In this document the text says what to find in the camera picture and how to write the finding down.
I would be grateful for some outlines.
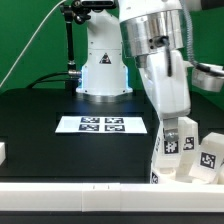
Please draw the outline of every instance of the green wall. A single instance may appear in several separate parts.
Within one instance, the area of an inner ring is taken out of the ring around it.
[[[33,32],[58,0],[2,1],[0,7],[0,81],[28,42]],[[192,13],[194,23],[195,55],[200,62],[224,65],[224,8]],[[78,68],[87,59],[86,26],[74,24],[75,57]],[[22,60],[1,89],[24,88],[43,75],[64,71],[67,67],[66,33],[64,19],[56,10],[41,29]],[[129,84],[141,88],[141,81],[133,59],[125,59],[129,67]],[[38,87],[62,88],[62,83]],[[224,91],[208,93],[191,87],[224,109]]]

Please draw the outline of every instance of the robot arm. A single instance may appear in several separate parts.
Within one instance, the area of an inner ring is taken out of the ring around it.
[[[178,117],[190,112],[184,62],[176,50],[183,47],[179,0],[119,0],[119,5],[125,54],[135,58],[165,139],[177,141]]]

